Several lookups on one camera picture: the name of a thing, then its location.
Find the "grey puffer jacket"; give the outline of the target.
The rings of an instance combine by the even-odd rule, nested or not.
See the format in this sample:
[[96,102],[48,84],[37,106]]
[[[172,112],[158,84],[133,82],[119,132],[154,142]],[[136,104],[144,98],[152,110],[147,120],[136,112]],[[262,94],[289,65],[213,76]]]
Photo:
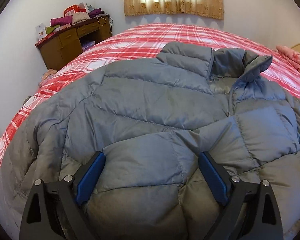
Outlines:
[[106,163],[83,205],[101,239],[202,239],[221,206],[200,153],[274,191],[284,239],[300,232],[300,99],[262,77],[272,56],[179,42],[115,61],[35,107],[0,167],[0,225],[18,239],[31,187]]

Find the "pink clothes pile on floor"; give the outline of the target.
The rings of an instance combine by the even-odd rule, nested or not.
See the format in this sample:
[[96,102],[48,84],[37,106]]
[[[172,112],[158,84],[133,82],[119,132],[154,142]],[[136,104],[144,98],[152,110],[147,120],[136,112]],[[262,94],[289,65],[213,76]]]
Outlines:
[[42,87],[49,81],[55,74],[57,73],[54,69],[49,69],[45,74],[43,74],[40,83],[38,83],[38,87]]

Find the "pink floral pillow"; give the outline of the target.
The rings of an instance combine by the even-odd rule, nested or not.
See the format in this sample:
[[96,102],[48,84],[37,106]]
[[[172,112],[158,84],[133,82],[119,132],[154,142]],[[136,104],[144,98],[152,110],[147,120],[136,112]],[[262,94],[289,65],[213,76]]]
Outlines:
[[300,53],[287,46],[276,46],[276,49],[300,73]]

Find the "brown wooden desk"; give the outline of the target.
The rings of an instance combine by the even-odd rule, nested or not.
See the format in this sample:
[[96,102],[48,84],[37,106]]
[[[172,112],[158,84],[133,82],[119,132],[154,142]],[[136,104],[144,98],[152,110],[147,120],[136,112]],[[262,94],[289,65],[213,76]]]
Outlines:
[[111,22],[110,15],[101,15],[51,33],[37,42],[46,68],[59,71],[83,53],[84,45],[98,44],[112,37]]

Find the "purple box under desk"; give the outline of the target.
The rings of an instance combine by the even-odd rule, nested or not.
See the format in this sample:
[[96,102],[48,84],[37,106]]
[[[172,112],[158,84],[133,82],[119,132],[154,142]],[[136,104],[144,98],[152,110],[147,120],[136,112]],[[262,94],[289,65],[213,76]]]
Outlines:
[[82,51],[85,52],[95,45],[95,41],[86,42],[82,45]]

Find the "white card box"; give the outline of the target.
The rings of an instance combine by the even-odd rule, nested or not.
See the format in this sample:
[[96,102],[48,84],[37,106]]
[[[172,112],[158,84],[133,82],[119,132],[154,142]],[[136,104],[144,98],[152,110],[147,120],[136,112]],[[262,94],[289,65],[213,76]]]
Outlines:
[[36,26],[36,33],[37,33],[38,41],[42,40],[43,38],[45,38],[47,36],[46,26],[44,23],[41,23],[38,26]]

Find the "red plaid bed sheet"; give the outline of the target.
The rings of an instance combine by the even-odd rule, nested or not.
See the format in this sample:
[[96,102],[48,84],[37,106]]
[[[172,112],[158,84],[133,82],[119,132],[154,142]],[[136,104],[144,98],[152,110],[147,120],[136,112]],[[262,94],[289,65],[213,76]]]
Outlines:
[[300,73],[275,50],[246,37],[208,27],[175,23],[138,25],[88,49],[51,79],[43,82],[37,92],[24,103],[0,137],[0,167],[6,148],[17,129],[40,103],[97,68],[118,60],[155,57],[165,44],[173,41],[213,49],[241,48],[258,55],[272,55],[273,62],[262,76],[277,82],[290,94],[300,99]]

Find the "magenta folded garment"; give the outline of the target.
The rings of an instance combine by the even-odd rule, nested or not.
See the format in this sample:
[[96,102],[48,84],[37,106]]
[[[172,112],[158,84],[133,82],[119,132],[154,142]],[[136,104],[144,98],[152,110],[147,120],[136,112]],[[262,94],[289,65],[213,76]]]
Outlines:
[[51,27],[54,27],[56,25],[63,26],[63,25],[67,25],[67,24],[72,24],[72,15],[60,17],[60,18],[53,18],[50,20]]

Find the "pink beige folded garment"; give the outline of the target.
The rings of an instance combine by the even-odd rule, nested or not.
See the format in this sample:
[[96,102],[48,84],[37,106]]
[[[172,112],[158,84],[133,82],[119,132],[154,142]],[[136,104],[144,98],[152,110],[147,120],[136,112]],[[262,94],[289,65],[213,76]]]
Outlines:
[[72,15],[72,25],[89,20],[90,17],[86,12],[74,12]]

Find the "dark purple garment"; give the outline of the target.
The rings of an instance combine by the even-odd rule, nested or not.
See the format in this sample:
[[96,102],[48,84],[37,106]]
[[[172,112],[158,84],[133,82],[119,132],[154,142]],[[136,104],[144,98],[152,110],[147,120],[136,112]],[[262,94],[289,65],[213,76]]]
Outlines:
[[88,16],[90,18],[95,18],[98,15],[104,15],[104,11],[101,8],[96,8],[96,9],[94,9],[91,12],[88,13]]

